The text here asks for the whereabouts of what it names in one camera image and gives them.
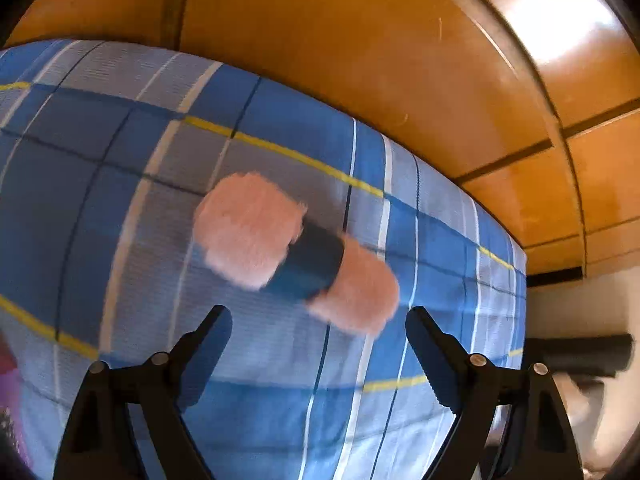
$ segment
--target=dark band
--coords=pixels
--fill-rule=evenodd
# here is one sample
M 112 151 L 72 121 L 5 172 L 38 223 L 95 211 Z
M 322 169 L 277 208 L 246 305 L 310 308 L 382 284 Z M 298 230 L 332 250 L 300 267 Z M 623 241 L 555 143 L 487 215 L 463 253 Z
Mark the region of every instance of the dark band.
M 304 217 L 300 238 L 289 246 L 287 257 L 262 290 L 288 300 L 309 300 L 333 285 L 343 254 L 344 243 L 336 233 Z

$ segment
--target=screw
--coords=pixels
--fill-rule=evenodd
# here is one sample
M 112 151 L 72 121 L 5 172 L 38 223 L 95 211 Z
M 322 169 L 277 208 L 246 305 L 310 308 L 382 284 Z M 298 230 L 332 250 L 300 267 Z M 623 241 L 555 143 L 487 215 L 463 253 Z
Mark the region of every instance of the screw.
M 473 366 L 484 366 L 486 364 L 486 357 L 482 354 L 471 354 L 469 356 L 469 362 L 471 362 Z
M 169 354 L 167 352 L 158 352 L 151 356 L 151 362 L 156 366 L 161 366 L 169 360 Z
M 542 363 L 536 363 L 533 365 L 533 371 L 538 375 L 547 375 L 549 373 L 549 368 Z
M 103 370 L 104 362 L 102 361 L 94 361 L 93 363 L 91 363 L 91 366 L 89 366 L 89 372 L 92 374 L 99 374 Z

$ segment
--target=beige wall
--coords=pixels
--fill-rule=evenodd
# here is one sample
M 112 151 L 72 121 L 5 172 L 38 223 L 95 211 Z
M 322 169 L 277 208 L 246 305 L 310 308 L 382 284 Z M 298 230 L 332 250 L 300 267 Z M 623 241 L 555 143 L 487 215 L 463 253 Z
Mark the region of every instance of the beige wall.
M 640 267 L 583 282 L 530 289 L 527 336 L 598 336 L 629 332 L 640 339 Z M 640 422 L 640 359 L 605 380 L 602 419 L 586 463 L 608 467 Z

